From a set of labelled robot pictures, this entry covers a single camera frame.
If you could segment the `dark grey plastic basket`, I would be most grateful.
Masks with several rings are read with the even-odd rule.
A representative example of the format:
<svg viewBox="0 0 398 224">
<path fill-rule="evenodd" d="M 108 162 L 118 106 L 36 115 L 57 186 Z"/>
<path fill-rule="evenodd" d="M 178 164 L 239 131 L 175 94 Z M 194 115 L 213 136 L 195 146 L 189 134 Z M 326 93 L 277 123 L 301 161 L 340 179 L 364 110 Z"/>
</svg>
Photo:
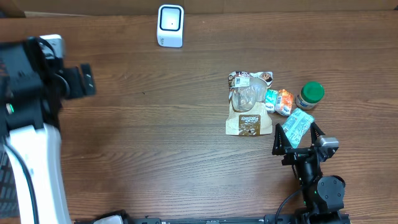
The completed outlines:
<svg viewBox="0 0 398 224">
<path fill-rule="evenodd" d="M 19 205 L 17 199 L 17 190 L 12 171 L 11 162 L 4 150 L 1 150 L 0 159 L 0 217 L 18 217 Z"/>
</svg>

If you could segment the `beige snack pouch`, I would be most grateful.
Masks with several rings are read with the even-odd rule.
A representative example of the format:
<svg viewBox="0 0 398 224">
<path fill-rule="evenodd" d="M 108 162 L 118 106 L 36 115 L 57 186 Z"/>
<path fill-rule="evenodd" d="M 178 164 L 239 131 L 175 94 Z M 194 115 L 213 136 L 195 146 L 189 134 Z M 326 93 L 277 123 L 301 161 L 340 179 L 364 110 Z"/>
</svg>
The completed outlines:
<svg viewBox="0 0 398 224">
<path fill-rule="evenodd" d="M 231 72 L 228 75 L 229 114 L 225 133 L 231 136 L 262 136 L 272 133 L 266 93 L 272 72 Z"/>
</svg>

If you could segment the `orange tissue pack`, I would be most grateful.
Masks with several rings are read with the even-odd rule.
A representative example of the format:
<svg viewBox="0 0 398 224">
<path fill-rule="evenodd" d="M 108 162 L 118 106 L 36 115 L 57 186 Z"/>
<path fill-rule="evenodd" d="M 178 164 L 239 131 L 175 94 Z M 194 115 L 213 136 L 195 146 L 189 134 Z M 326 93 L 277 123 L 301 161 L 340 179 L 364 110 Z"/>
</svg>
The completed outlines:
<svg viewBox="0 0 398 224">
<path fill-rule="evenodd" d="M 289 91 L 282 89 L 278 91 L 275 111 L 283 116 L 290 116 L 294 96 Z"/>
</svg>

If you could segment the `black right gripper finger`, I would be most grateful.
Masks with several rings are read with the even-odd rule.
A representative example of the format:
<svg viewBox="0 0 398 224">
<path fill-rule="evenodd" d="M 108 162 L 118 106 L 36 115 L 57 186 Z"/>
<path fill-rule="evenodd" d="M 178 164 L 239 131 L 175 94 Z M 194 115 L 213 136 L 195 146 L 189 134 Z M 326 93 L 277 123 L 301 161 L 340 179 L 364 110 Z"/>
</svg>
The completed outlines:
<svg viewBox="0 0 398 224">
<path fill-rule="evenodd" d="M 310 125 L 312 144 L 315 144 L 318 137 L 325 135 L 325 133 L 317 126 L 315 122 Z"/>
<path fill-rule="evenodd" d="M 275 136 L 274 136 L 274 145 L 272 148 L 272 154 L 274 156 L 283 156 L 287 153 L 292 152 L 293 147 L 288 140 L 284 129 L 280 123 L 277 123 L 275 126 Z"/>
</svg>

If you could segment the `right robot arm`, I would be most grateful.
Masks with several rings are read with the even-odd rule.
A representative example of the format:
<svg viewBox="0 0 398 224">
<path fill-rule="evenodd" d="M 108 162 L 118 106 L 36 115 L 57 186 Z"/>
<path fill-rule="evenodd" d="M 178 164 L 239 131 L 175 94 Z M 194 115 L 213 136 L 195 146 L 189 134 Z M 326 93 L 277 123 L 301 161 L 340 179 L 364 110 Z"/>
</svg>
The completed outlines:
<svg viewBox="0 0 398 224">
<path fill-rule="evenodd" d="M 300 188 L 289 195 L 279 206 L 271 220 L 274 223 L 350 223 L 344 208 L 345 181 L 337 175 L 324 176 L 320 164 L 333 157 L 339 148 L 335 137 L 327 136 L 312 123 L 310 125 L 312 144 L 310 147 L 293 148 L 282 125 L 275 126 L 275 139 L 272 148 L 274 156 L 283 156 L 283 166 L 291 166 Z M 282 216 L 284 205 L 293 197 L 302 194 L 303 208 L 292 215 Z"/>
</svg>

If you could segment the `green lid jar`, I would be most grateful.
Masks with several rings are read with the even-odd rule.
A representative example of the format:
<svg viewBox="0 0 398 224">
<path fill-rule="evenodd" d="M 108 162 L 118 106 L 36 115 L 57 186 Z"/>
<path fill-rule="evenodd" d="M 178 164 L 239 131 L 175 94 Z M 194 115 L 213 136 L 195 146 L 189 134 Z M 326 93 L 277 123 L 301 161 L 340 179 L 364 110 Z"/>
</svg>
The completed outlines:
<svg viewBox="0 0 398 224">
<path fill-rule="evenodd" d="M 325 89 L 318 82 L 306 83 L 295 98 L 296 105 L 302 110 L 314 108 L 324 97 Z"/>
</svg>

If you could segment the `white barcode scanner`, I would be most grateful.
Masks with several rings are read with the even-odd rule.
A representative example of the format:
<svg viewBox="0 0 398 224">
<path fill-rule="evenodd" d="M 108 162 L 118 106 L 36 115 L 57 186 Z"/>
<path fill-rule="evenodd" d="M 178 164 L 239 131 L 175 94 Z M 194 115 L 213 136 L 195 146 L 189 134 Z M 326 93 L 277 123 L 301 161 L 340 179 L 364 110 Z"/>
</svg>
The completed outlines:
<svg viewBox="0 0 398 224">
<path fill-rule="evenodd" d="M 158 10 L 157 42 L 161 47 L 183 46 L 184 9 L 175 4 L 163 4 Z"/>
</svg>

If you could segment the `mint green wipes pack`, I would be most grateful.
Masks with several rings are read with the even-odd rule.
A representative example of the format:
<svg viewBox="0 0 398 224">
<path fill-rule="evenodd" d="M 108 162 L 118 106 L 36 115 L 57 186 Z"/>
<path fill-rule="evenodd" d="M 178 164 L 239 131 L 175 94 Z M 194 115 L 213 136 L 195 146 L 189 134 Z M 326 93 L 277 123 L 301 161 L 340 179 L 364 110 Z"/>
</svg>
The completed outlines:
<svg viewBox="0 0 398 224">
<path fill-rule="evenodd" d="M 310 128 L 310 125 L 315 121 L 315 118 L 301 110 L 294 109 L 293 113 L 287 118 L 282 125 L 285 135 L 293 148 L 297 148 L 301 142 L 302 137 Z"/>
</svg>

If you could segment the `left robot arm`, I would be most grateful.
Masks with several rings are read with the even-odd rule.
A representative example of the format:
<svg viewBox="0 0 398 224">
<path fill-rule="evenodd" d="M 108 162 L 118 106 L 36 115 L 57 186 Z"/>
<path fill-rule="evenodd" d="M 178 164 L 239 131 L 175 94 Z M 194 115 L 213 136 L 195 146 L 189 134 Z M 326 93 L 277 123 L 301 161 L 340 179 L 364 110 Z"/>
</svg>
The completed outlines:
<svg viewBox="0 0 398 224">
<path fill-rule="evenodd" d="M 89 64 L 64 66 L 58 34 L 1 44 L 1 216 L 70 223 L 60 164 L 65 100 L 96 93 Z"/>
</svg>

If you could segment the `teal Kleenex tissue pack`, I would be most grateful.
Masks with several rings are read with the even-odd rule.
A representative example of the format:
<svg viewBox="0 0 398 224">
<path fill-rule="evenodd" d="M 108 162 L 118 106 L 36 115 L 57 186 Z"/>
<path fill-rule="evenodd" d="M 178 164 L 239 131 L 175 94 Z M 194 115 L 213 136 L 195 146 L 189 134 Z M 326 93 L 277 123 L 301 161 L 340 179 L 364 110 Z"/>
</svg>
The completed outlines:
<svg viewBox="0 0 398 224">
<path fill-rule="evenodd" d="M 266 104 L 266 110 L 268 113 L 274 113 L 275 112 L 275 106 L 277 102 L 277 95 L 278 91 L 277 90 L 271 90 L 268 89 L 266 92 L 266 97 L 265 97 L 265 104 Z"/>
</svg>

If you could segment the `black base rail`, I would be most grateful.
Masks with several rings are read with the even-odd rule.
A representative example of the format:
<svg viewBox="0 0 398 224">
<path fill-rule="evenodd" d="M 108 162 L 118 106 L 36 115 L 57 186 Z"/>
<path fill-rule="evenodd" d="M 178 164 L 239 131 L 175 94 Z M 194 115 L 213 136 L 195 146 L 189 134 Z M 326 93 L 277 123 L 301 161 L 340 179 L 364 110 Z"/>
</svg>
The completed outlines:
<svg viewBox="0 0 398 224">
<path fill-rule="evenodd" d="M 73 223 L 81 224 L 92 224 L 97 220 L 76 220 Z M 266 215 L 264 217 L 239 217 L 239 218 L 194 218 L 194 219 L 171 219 L 171 220 L 161 220 L 160 218 L 131 218 L 124 216 L 121 223 L 131 223 L 131 224 L 273 224 L 275 223 L 275 215 Z M 304 223 L 295 220 L 293 215 L 279 215 L 277 223 Z M 342 215 L 341 221 L 332 220 L 327 218 L 326 221 L 321 221 L 320 219 L 315 219 L 313 223 L 342 223 L 350 224 L 351 220 L 348 215 Z"/>
</svg>

